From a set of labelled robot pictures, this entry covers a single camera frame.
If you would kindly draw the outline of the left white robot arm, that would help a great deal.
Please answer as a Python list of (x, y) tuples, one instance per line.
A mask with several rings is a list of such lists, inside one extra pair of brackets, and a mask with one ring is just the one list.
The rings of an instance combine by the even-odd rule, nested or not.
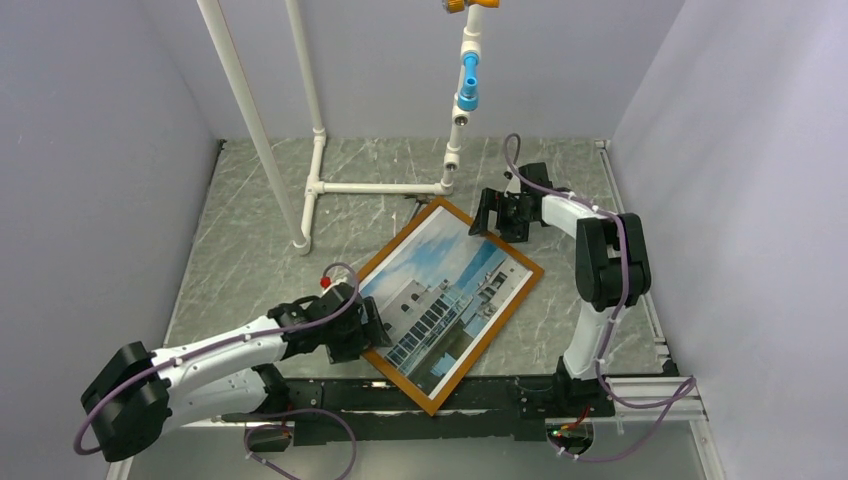
[(345, 363), (391, 343), (375, 300), (337, 283), (205, 340), (157, 350), (126, 344), (81, 396), (86, 421), (74, 450), (118, 462), (196, 421), (275, 419), (295, 404), (279, 362), (324, 348), (330, 363)]

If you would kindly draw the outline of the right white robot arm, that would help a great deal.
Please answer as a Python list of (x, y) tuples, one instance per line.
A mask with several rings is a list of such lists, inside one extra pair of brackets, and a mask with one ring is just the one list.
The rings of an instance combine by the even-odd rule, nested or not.
[(561, 357), (569, 377), (550, 391), (555, 409), (574, 415), (590, 399), (583, 381), (603, 372), (619, 323), (650, 290), (642, 220), (635, 213), (604, 210), (567, 188), (554, 189), (542, 162), (511, 168), (506, 177), (505, 190), (482, 190), (469, 234), (494, 232), (507, 243), (522, 243), (537, 222), (574, 240), (573, 271), (582, 305), (574, 336)]

